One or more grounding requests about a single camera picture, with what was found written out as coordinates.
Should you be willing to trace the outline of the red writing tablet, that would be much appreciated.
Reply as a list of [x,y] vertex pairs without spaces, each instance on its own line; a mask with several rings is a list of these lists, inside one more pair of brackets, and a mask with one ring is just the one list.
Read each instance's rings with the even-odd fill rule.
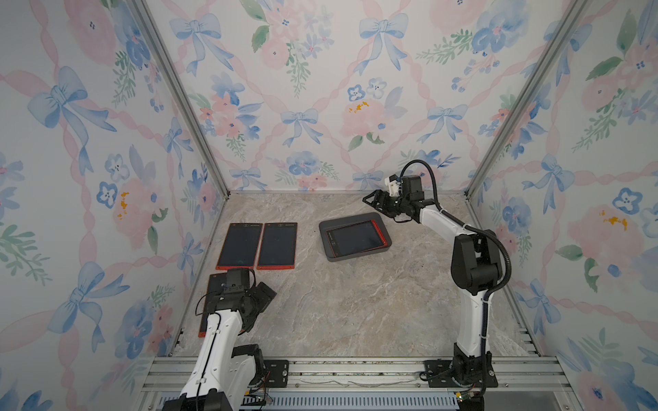
[[297,223],[264,225],[258,270],[290,270],[296,263]]
[[327,239],[335,258],[388,248],[389,241],[374,220],[329,229]]
[[230,224],[216,269],[254,268],[262,230],[258,223]]
[[207,290],[197,304],[196,314],[200,315],[198,337],[204,338],[207,331],[207,319],[217,310],[220,298],[226,294],[227,272],[212,274],[207,283]]

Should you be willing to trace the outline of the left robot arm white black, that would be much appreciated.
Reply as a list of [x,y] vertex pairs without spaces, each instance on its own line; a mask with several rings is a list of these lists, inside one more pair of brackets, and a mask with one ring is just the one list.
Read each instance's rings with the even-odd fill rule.
[[164,410],[238,410],[248,390],[264,386],[267,371],[257,344],[238,346],[277,293],[257,282],[252,268],[232,268],[215,274],[210,289],[197,303],[206,320],[200,353],[177,398]]

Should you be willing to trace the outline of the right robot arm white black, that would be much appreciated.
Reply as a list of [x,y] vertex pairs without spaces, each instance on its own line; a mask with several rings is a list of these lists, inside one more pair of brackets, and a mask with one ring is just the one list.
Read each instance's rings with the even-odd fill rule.
[[421,195],[392,197],[377,189],[363,202],[390,219],[406,215],[452,243],[450,273],[460,289],[460,322],[447,375],[460,386],[481,385],[485,391],[493,371],[488,347],[490,300],[512,274],[505,246],[493,231],[466,224]]

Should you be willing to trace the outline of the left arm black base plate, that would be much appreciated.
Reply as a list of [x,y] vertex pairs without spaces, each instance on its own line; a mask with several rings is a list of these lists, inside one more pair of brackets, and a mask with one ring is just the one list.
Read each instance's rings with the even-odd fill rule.
[[257,388],[286,388],[290,373],[288,360],[265,360],[259,364],[256,374]]

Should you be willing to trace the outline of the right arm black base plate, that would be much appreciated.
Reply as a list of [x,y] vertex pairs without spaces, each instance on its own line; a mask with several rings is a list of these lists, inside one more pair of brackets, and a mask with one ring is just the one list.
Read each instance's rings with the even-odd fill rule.
[[483,386],[483,361],[454,364],[451,360],[423,361],[423,371],[419,373],[421,381],[427,382],[430,388],[470,389]]

